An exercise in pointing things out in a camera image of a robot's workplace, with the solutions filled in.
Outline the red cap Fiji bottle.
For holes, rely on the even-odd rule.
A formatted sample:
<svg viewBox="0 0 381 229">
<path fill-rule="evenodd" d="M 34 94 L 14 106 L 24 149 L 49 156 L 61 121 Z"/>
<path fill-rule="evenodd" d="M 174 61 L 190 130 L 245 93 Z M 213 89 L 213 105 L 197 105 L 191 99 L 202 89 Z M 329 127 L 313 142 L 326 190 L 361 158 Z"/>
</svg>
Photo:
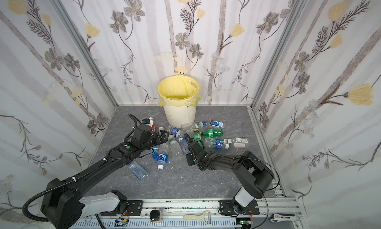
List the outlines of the red cap Fiji bottle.
<svg viewBox="0 0 381 229">
<path fill-rule="evenodd" d="M 151 152 L 154 154 L 158 153 L 158 151 L 159 151 L 159 146 L 154 146 L 151 148 Z"/>
</svg>

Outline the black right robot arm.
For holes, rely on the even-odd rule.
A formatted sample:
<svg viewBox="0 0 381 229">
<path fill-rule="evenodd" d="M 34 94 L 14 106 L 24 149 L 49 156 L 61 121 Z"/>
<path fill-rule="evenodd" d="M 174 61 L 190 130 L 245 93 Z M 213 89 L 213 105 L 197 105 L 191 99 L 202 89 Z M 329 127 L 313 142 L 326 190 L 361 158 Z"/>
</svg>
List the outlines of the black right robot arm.
<svg viewBox="0 0 381 229">
<path fill-rule="evenodd" d="M 276 171 L 268 163 L 259 160 L 253 153 L 245 151 L 241 155 L 227 156 L 217 152 L 207 152 L 198 141 L 185 134 L 190 151 L 187 154 L 189 166 L 196 165 L 201 171 L 231 171 L 242 187 L 232 200 L 220 200 L 219 214 L 237 217 L 239 215 L 258 215 L 255 201 L 263 199 L 275 179 Z"/>
</svg>

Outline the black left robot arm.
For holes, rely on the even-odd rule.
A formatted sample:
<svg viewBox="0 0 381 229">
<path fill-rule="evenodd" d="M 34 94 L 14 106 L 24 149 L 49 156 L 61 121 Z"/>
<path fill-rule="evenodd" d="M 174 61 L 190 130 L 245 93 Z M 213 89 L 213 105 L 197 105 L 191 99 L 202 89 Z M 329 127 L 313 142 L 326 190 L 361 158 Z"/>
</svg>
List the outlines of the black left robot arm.
<svg viewBox="0 0 381 229">
<path fill-rule="evenodd" d="M 80 199 L 96 184 L 114 171 L 140 157 L 143 151 L 168 141 L 170 133 L 163 127 L 154 131 L 148 124 L 129 115 L 135 126 L 103 159 L 64 180 L 50 181 L 46 190 L 32 196 L 23 207 L 25 217 L 38 222 L 50 222 L 57 229 L 68 229 L 81 217 L 85 209 Z"/>
</svg>

